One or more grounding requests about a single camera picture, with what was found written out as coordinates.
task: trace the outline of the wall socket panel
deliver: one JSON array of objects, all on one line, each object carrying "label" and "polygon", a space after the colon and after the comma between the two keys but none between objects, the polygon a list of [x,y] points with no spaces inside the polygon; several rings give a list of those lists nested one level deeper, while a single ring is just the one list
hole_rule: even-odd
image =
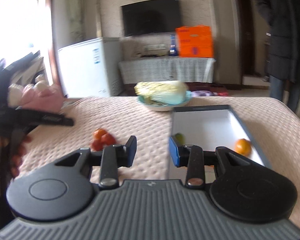
[{"label": "wall socket panel", "polygon": [[153,45],[145,45],[144,46],[145,51],[161,50],[161,49],[168,49],[167,44],[153,44]]}]

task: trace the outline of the bottle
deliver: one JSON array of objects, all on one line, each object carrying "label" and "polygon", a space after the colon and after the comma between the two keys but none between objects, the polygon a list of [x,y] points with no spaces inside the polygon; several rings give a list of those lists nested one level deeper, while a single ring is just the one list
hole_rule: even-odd
[{"label": "bottle", "polygon": [[170,56],[178,56],[178,51],[177,51],[177,47],[176,47],[176,38],[174,36],[174,34],[170,35],[170,50],[169,50],[169,55]]}]

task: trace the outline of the brown door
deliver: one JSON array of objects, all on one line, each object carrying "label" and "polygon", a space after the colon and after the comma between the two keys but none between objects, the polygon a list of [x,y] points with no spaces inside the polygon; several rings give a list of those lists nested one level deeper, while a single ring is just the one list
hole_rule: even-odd
[{"label": "brown door", "polygon": [[238,0],[241,25],[241,64],[243,75],[254,74],[254,26],[251,0]]}]

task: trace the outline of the blue jeans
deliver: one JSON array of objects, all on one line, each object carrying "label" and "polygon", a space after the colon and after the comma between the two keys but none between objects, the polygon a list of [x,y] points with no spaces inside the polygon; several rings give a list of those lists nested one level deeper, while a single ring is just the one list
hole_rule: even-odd
[{"label": "blue jeans", "polygon": [[[280,80],[278,78],[270,76],[270,97],[278,99],[282,102],[285,83],[285,80]],[[289,99],[287,107],[289,107],[291,111],[295,113],[297,111],[299,101],[300,83],[290,82]]]}]

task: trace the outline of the person's hand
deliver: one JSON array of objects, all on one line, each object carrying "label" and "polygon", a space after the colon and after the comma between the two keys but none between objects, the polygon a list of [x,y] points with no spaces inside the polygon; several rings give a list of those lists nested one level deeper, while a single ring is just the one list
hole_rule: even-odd
[{"label": "person's hand", "polygon": [[[19,167],[22,164],[22,157],[27,154],[27,150],[26,150],[24,143],[29,143],[29,142],[31,142],[31,137],[26,136],[24,141],[22,142],[22,144],[20,145],[20,147],[18,149],[18,153],[11,157],[11,163],[10,163],[11,174],[14,178],[19,175]],[[6,143],[8,143],[7,140],[0,138],[0,147],[5,146],[3,144],[6,144]]]}]

